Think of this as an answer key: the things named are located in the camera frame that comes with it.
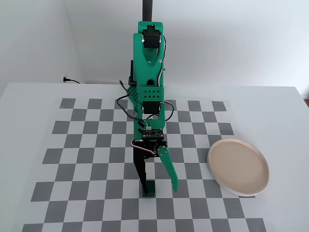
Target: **gray square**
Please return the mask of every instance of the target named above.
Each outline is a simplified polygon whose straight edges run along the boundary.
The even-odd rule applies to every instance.
[[[204,122],[217,122],[214,112],[202,112]]]
[[[173,163],[184,163],[182,148],[169,148],[169,155]]]
[[[121,199],[123,180],[108,180],[106,182],[105,199]]]
[[[154,163],[155,179],[170,179],[168,172],[163,163]]]
[[[198,161],[200,163],[207,163],[209,148],[197,148]]]
[[[119,104],[124,107],[125,109],[127,109],[127,100],[124,100],[124,99],[121,99],[118,101]],[[121,110],[121,108],[119,107],[119,105],[117,104],[117,101],[115,100],[115,107],[114,107],[115,110]]]
[[[226,111],[223,101],[212,101],[214,111]]]
[[[126,149],[124,147],[111,147],[109,163],[124,163]]]
[[[190,111],[202,111],[199,101],[188,101]]]
[[[183,148],[195,148],[195,138],[193,134],[181,134]]]
[[[218,140],[222,139],[220,135],[207,135],[207,136],[208,136],[208,141],[209,141],[210,146],[213,145]]]
[[[58,166],[55,181],[72,181],[75,171],[75,164],[60,164]]]
[[[203,180],[206,198],[222,198],[220,186],[215,180]]]
[[[21,232],[42,232],[43,223],[25,224]]]
[[[87,201],[84,221],[102,221],[104,200]]]
[[[103,221],[101,232],[120,232],[121,221]]]
[[[192,127],[194,134],[207,134],[205,123],[193,122]]]
[[[62,150],[62,148],[47,149],[42,164],[60,163]]]
[[[132,147],[131,142],[133,139],[134,139],[134,134],[126,134],[126,147]]]
[[[191,198],[190,205],[193,219],[210,218],[205,198]]]
[[[85,121],[86,114],[86,109],[73,109],[71,121]]]
[[[212,232],[231,232],[228,219],[211,219]]]
[[[79,148],[76,163],[93,163],[94,148]]]
[[[113,134],[126,134],[126,122],[113,122],[112,123]]]
[[[262,218],[246,218],[249,232],[266,232]]]
[[[245,218],[239,198],[224,198],[227,218]]]
[[[165,102],[169,102],[174,106],[174,111],[177,111],[177,104],[175,100],[165,100]],[[172,111],[173,108],[169,104],[165,104],[165,110],[166,111]]]
[[[32,202],[48,202],[52,195],[53,182],[37,182],[32,194]]]
[[[194,232],[192,219],[176,219],[175,224],[177,232]]]
[[[81,134],[68,134],[64,148],[79,148],[82,140]]]
[[[108,163],[92,164],[90,180],[106,180],[108,171]]]
[[[98,134],[96,147],[111,147],[112,135],[111,134]]]
[[[156,199],[157,219],[175,219],[174,204],[172,198]]]
[[[233,129],[230,123],[218,123],[221,135],[234,135]]]
[[[122,199],[121,220],[139,219],[139,199]]]
[[[134,163],[125,163],[124,179],[138,180],[139,175],[136,171]]]
[[[96,110],[101,109],[102,99],[89,99],[87,109]]]
[[[85,122],[83,134],[97,134],[98,122]]]
[[[191,122],[189,111],[177,111],[178,122]]]
[[[73,109],[76,99],[74,98],[63,98],[60,104],[60,109]]]
[[[73,181],[69,201],[87,200],[89,181]]]
[[[44,223],[63,222],[68,201],[49,202]]]
[[[139,220],[139,232],[157,232],[156,220]]]
[[[184,167],[187,179],[202,179],[201,167],[199,163],[185,163]]]
[[[173,198],[189,198],[187,180],[178,180],[178,191],[173,191]]]
[[[102,121],[112,122],[113,119],[114,119],[114,110],[101,110],[100,122],[102,122]]]
[[[63,223],[62,232],[82,232],[83,222],[65,222]]]
[[[67,134],[69,126],[70,121],[56,121],[52,134]]]
[[[167,134],[180,134],[180,128],[178,122],[166,122]]]

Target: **white square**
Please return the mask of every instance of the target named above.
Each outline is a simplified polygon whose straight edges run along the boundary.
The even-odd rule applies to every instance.
[[[190,111],[191,122],[204,122],[204,117],[201,111]]]
[[[96,147],[96,134],[82,134],[80,148],[94,148]]]
[[[55,121],[71,121],[73,109],[58,109],[55,113]]]
[[[247,221],[245,218],[229,218],[231,232],[249,232]]]
[[[140,197],[140,180],[124,180],[122,198],[139,198]]]
[[[112,133],[112,122],[98,123],[98,134],[111,134],[111,133]]]
[[[225,189],[223,189],[222,187],[220,187],[220,189],[221,189],[221,193],[222,193],[222,198],[239,198],[238,195],[230,193],[230,192],[226,191]]]
[[[208,100],[201,100],[199,101],[200,105],[201,105],[201,109],[203,112],[213,112],[213,105],[212,105],[212,101],[208,101]]]
[[[156,222],[159,232],[176,232],[175,219],[160,219]]]
[[[68,134],[82,134],[84,131],[84,121],[71,121]]]
[[[109,147],[96,147],[93,155],[93,163],[108,163],[110,161]]]
[[[206,198],[203,180],[187,180],[190,198]]]
[[[114,110],[114,122],[126,122],[127,116],[123,110]]]
[[[217,122],[205,122],[207,134],[220,135],[220,130]]]
[[[176,100],[177,111],[189,111],[187,100]]]
[[[212,232],[210,219],[193,219],[194,232]]]
[[[192,219],[189,198],[173,198],[175,219]]]
[[[199,163],[196,148],[183,148],[183,160],[185,163]]]
[[[194,134],[191,122],[180,122],[179,128],[180,134]]]
[[[168,134],[167,137],[170,148],[182,148],[182,139],[180,134]]]
[[[103,221],[121,220],[122,199],[105,199]]]
[[[87,110],[86,121],[100,121],[101,110]]]
[[[125,148],[125,163],[133,163],[133,148]]]
[[[89,182],[87,200],[104,200],[106,180],[92,180]]]
[[[44,223],[42,232],[62,232],[62,222],[58,223]]]
[[[112,134],[111,147],[126,147],[126,134]]]
[[[64,222],[83,221],[86,201],[68,201]]]
[[[173,165],[177,173],[178,179],[185,180],[187,178],[187,174],[185,172],[184,163],[173,163]]]
[[[154,162],[146,162],[146,178],[148,180],[154,180],[155,179],[155,163]]]
[[[203,180],[213,180],[211,173],[208,170],[207,163],[199,163]]]
[[[126,122],[126,133],[127,134],[134,134],[134,122]]]
[[[101,232],[102,221],[83,221],[82,232]]]
[[[165,111],[165,119],[168,119],[172,111]],[[178,122],[178,113],[174,111],[172,117],[169,119],[169,122]]]
[[[207,198],[209,216],[211,219],[227,218],[222,198]]]
[[[88,181],[91,176],[92,163],[77,163],[73,181]]]
[[[195,144],[197,148],[210,148],[208,136],[205,134],[194,135]]]
[[[156,219],[155,198],[139,198],[139,220]]]
[[[124,179],[125,163],[109,163],[107,171],[108,180]]]
[[[170,180],[155,180],[156,198],[173,198],[172,183]]]
[[[139,231],[138,220],[122,220],[120,232],[137,232]]]
[[[60,163],[76,163],[79,148],[64,148]]]
[[[54,183],[50,201],[68,201],[71,191],[71,181],[57,181]]]

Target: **plate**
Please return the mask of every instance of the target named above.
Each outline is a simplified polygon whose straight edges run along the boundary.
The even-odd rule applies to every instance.
[[[209,149],[208,169],[225,190],[238,196],[254,196],[265,189],[269,169],[263,154],[238,139],[221,139]]]

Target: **wire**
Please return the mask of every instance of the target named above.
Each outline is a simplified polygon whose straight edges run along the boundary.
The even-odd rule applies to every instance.
[[[135,139],[133,139],[132,142],[131,142],[132,147],[143,150],[143,151],[150,152],[153,156],[155,156],[155,153],[153,151],[148,150],[148,149],[143,148],[143,147],[140,147],[140,146],[133,145],[134,141],[135,141]]]
[[[125,91],[127,92],[127,95],[124,95],[124,96],[118,98],[118,99],[116,100],[117,105],[119,105],[119,107],[125,112],[125,114],[126,114],[129,118],[131,118],[131,119],[133,119],[133,120],[137,120],[137,121],[139,121],[139,122],[144,122],[144,123],[146,123],[146,125],[147,125],[147,127],[148,127],[149,124],[148,124],[145,120],[140,119],[140,118],[137,118],[137,117],[131,116],[131,115],[125,110],[125,108],[119,103],[119,100],[121,100],[121,99],[123,99],[123,98],[126,98],[126,97],[128,97],[128,96],[130,96],[130,93],[129,93],[129,91],[126,89],[126,87],[124,86],[124,83],[122,83],[122,81],[119,81],[119,82],[120,82],[122,88],[124,88]]]

